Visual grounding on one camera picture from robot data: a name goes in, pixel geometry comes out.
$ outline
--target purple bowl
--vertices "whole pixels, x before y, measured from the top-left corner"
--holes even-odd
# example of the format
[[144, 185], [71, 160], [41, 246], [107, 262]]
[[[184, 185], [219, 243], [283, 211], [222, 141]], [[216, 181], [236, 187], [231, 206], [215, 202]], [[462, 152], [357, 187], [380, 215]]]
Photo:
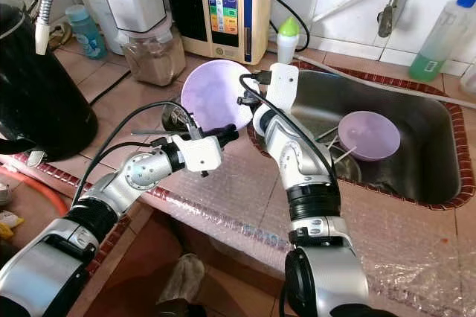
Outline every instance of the purple bowl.
[[341, 146], [355, 147], [351, 155], [362, 161], [378, 161], [392, 156], [400, 147], [400, 133], [392, 121], [371, 111], [345, 115], [338, 128]]

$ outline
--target blue bottle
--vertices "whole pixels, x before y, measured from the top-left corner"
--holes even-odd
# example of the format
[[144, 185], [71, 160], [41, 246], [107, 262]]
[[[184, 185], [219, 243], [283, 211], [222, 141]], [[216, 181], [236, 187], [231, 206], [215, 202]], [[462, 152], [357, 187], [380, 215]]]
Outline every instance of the blue bottle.
[[83, 46], [84, 54], [90, 59], [100, 59], [107, 54], [103, 37], [87, 9], [81, 4], [66, 8], [66, 16], [76, 39]]

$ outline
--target orange hose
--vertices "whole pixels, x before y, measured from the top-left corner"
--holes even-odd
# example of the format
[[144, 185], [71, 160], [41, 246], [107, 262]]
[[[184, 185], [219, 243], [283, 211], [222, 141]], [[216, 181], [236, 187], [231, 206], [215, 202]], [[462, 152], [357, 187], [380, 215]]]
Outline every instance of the orange hose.
[[55, 207], [59, 215], [65, 215], [68, 213], [69, 209], [66, 207], [66, 204], [63, 202], [63, 200], [54, 192], [54, 190], [42, 184], [41, 182], [38, 182], [37, 180], [20, 172], [10, 172], [3, 166], [0, 166], [0, 173], [12, 177], [17, 181], [24, 182], [34, 190], [39, 191], [43, 196], [46, 196], [50, 200], [51, 204]]

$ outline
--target kettle handle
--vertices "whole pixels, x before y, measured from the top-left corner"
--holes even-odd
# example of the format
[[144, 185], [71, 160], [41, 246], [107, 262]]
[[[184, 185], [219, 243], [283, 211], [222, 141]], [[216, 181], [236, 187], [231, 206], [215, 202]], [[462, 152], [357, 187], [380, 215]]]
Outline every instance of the kettle handle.
[[36, 144], [24, 138], [18, 140], [4, 140], [0, 138], [0, 154], [13, 155], [14, 153], [24, 152], [35, 147]]

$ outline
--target control panel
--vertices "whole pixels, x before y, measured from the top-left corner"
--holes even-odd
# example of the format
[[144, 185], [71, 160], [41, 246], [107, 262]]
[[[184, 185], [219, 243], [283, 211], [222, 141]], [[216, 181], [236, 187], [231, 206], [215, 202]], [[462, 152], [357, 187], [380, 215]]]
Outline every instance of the control panel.
[[208, 0], [214, 43], [238, 47], [238, 0]]

